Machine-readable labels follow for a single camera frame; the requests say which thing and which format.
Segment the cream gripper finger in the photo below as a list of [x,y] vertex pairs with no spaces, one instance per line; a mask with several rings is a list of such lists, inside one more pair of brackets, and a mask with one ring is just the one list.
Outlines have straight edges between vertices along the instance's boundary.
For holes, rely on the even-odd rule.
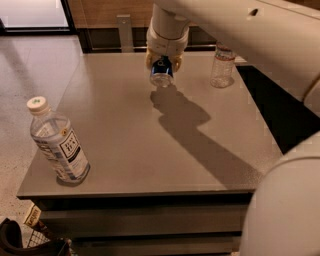
[[154,53],[150,48],[146,50],[145,64],[148,70],[152,68],[154,61],[157,59],[157,54]]
[[182,55],[175,55],[171,57],[172,69],[177,72],[182,64]]

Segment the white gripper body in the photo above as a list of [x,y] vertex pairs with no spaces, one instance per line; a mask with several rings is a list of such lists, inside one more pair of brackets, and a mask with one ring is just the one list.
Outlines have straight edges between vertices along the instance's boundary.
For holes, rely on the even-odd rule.
[[171,59],[181,56],[188,43],[188,34],[188,21],[164,23],[152,20],[147,31],[146,58],[157,60],[161,56]]

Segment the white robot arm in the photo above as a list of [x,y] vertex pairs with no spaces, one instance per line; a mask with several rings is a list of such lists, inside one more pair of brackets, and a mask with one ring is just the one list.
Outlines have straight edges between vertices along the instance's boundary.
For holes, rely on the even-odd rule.
[[[285,0],[152,0],[147,55],[177,60],[195,23],[319,111],[320,17]],[[320,132],[265,175],[246,213],[239,256],[320,256]]]

